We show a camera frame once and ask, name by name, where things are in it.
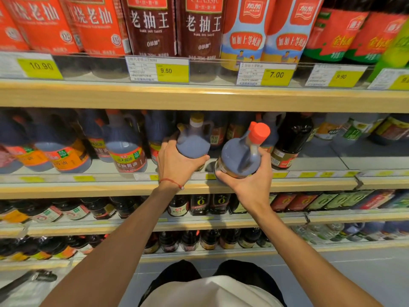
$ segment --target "red packaging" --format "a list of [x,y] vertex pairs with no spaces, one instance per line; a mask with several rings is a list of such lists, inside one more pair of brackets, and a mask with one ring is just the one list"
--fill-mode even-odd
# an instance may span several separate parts
[[360,210],[375,209],[383,205],[386,201],[393,198],[395,190],[382,190],[378,195],[373,196],[369,201],[367,201],[363,206],[360,206]]
[[64,0],[90,56],[113,57],[131,52],[120,0]]
[[291,203],[287,206],[287,210],[302,211],[308,206],[315,198],[318,197],[320,192],[308,192],[298,194]]
[[122,0],[135,55],[175,57],[175,0]]
[[29,49],[17,25],[0,0],[0,51],[28,51]]
[[82,50],[69,13],[59,0],[3,0],[32,49],[51,54]]
[[297,196],[296,193],[281,193],[273,200],[270,207],[273,211],[283,211],[290,202]]

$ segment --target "yellow price label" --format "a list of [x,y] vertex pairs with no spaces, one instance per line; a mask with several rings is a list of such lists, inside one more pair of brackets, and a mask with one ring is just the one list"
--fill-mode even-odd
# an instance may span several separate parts
[[317,175],[317,172],[301,172],[299,178],[313,178]]
[[20,177],[26,183],[44,183],[45,180],[42,177]]
[[273,172],[273,179],[284,179],[288,172]]
[[354,87],[364,72],[336,71],[328,87]]
[[376,177],[389,177],[393,175],[393,170],[379,171],[375,174]]
[[409,90],[409,74],[398,77],[389,89]]
[[54,60],[18,58],[17,62],[28,77],[53,80],[64,79]]
[[95,178],[92,175],[75,175],[75,182],[95,182]]
[[165,83],[189,83],[188,65],[156,64],[157,80]]
[[334,171],[327,171],[320,174],[320,178],[330,178],[334,175]]
[[288,86],[294,70],[265,69],[261,86]]
[[206,175],[206,180],[216,180],[215,174],[207,174]]
[[344,178],[352,178],[356,176],[359,173],[359,171],[348,171],[343,177]]

